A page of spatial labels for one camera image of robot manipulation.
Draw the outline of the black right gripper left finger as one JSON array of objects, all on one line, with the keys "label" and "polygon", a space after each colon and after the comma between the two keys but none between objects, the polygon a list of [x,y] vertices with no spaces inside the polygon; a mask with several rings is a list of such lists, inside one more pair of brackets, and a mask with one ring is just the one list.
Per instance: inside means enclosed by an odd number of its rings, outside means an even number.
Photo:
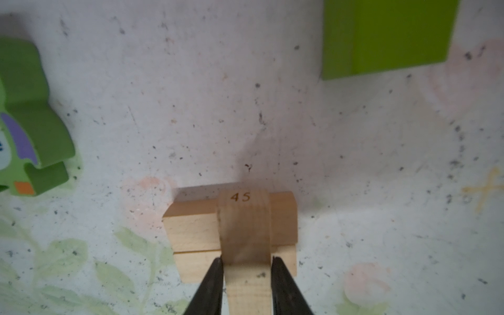
[{"label": "black right gripper left finger", "polygon": [[221,315],[224,287],[224,266],[217,257],[209,267],[184,315]]}]

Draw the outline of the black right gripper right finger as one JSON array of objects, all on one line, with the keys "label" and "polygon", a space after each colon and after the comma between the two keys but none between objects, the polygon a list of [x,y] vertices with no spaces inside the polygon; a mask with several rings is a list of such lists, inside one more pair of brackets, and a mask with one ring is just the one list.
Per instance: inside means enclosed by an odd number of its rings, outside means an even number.
[{"label": "black right gripper right finger", "polygon": [[314,315],[281,257],[272,259],[271,288],[274,315]]}]

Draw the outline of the natural wood block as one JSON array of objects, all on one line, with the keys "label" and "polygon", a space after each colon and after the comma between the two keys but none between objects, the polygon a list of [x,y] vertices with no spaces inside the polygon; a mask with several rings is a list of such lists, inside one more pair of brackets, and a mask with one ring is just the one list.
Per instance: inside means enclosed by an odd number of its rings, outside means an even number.
[{"label": "natural wood block", "polygon": [[224,190],[217,219],[230,314],[272,314],[272,224],[264,189]]},{"label": "natural wood block", "polygon": [[[182,283],[196,284],[203,280],[214,259],[221,255],[220,250],[174,253],[174,261]],[[293,277],[297,275],[297,248],[295,245],[278,246],[272,255],[281,257]]]},{"label": "natural wood block", "polygon": [[[294,245],[298,242],[297,202],[292,192],[270,195],[272,245]],[[203,199],[171,204],[162,222],[175,253],[219,250],[219,225],[216,199]]]}]

